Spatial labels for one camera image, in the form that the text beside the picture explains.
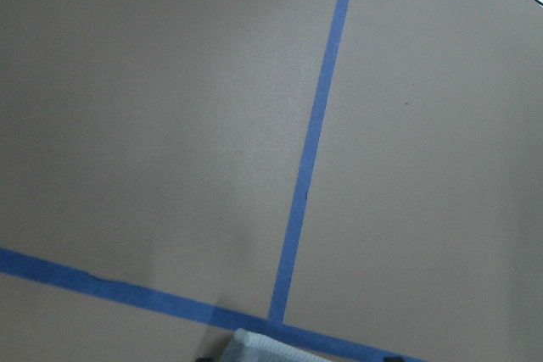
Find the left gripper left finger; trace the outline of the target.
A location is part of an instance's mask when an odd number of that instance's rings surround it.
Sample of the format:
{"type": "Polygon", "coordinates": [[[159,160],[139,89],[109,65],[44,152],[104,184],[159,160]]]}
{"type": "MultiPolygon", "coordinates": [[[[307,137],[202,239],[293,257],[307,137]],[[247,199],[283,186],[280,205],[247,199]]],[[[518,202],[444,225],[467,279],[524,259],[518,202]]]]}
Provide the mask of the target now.
{"type": "Polygon", "coordinates": [[[195,362],[215,362],[215,359],[212,357],[200,357],[197,358],[195,362]]]}

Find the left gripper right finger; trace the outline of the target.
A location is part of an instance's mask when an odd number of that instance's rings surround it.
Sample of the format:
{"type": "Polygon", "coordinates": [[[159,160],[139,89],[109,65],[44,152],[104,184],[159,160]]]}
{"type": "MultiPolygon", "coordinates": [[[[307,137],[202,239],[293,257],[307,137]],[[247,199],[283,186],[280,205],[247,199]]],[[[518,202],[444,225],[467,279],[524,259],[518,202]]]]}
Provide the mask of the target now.
{"type": "Polygon", "coordinates": [[[399,355],[387,356],[383,358],[383,362],[412,362],[410,359],[406,359],[399,355]]]}

